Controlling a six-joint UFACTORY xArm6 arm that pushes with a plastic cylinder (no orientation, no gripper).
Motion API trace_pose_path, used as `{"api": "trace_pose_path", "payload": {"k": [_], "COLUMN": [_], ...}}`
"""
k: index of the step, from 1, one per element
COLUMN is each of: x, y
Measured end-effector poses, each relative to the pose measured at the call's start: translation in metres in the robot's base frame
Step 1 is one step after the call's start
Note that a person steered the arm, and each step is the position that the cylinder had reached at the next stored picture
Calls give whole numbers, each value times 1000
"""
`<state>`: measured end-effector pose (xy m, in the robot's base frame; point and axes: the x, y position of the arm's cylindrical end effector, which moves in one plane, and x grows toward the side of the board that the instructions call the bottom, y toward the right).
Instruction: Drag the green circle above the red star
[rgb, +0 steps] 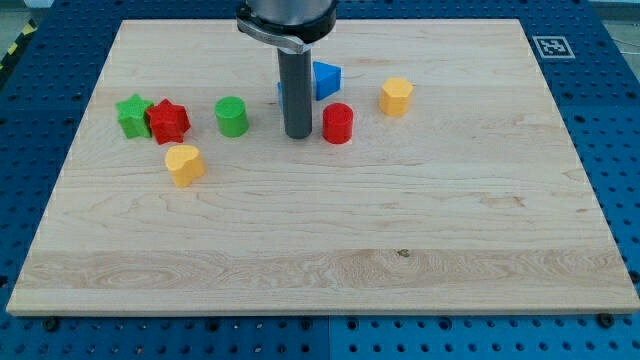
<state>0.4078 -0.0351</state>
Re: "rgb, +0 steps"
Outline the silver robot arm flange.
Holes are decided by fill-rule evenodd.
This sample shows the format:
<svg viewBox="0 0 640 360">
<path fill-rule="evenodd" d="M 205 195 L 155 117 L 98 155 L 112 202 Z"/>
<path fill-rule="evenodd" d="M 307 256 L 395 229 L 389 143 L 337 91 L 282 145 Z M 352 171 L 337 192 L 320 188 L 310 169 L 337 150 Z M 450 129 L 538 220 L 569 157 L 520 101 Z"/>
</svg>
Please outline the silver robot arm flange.
<svg viewBox="0 0 640 360">
<path fill-rule="evenodd" d="M 235 10 L 240 32 L 288 54 L 303 54 L 334 28 L 337 0 L 245 0 Z"/>
</svg>

